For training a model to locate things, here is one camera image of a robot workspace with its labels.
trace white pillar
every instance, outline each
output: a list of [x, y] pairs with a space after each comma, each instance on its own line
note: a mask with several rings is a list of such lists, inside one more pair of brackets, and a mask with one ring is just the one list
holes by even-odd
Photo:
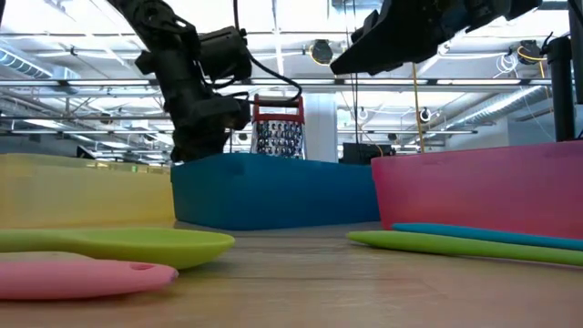
[[307, 159], [338, 162], [334, 94], [305, 94], [303, 100]]

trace pink bin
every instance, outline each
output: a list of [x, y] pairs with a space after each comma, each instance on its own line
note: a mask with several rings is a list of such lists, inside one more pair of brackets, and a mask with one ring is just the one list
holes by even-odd
[[583, 239], [583, 141], [373, 160], [385, 229], [443, 223]]

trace yellow bin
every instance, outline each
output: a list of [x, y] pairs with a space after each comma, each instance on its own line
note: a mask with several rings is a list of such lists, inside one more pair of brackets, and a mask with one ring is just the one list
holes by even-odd
[[0, 228], [174, 221], [169, 169], [90, 159], [0, 155]]

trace blue bin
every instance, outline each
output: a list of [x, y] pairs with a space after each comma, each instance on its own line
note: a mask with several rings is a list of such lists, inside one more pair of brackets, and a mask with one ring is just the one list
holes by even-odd
[[380, 220], [370, 166], [221, 154], [171, 174], [187, 223], [250, 231]]

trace blue utensil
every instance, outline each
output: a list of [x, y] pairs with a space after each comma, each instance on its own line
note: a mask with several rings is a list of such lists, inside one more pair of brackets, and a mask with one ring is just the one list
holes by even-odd
[[395, 231], [427, 233], [441, 236], [466, 238], [479, 241], [496, 241], [518, 245], [539, 246], [572, 251], [583, 251], [583, 240], [554, 238], [524, 233], [493, 231], [433, 223], [396, 223]]

